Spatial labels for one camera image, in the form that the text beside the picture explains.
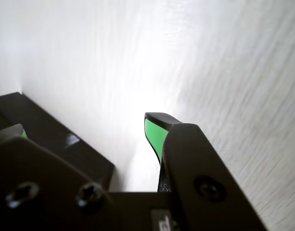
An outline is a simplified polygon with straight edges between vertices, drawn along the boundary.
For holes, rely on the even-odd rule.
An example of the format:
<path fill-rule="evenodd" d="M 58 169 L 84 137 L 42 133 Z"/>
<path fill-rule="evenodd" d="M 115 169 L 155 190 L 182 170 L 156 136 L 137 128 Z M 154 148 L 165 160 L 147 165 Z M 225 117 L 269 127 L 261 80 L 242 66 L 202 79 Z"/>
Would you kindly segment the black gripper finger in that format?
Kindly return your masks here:
<path fill-rule="evenodd" d="M 263 231 L 265 226 L 205 134 L 166 113 L 147 112 L 144 131 L 164 165 L 188 231 Z"/>
<path fill-rule="evenodd" d="M 0 231 L 111 231 L 99 184 L 35 142 L 0 138 Z"/>

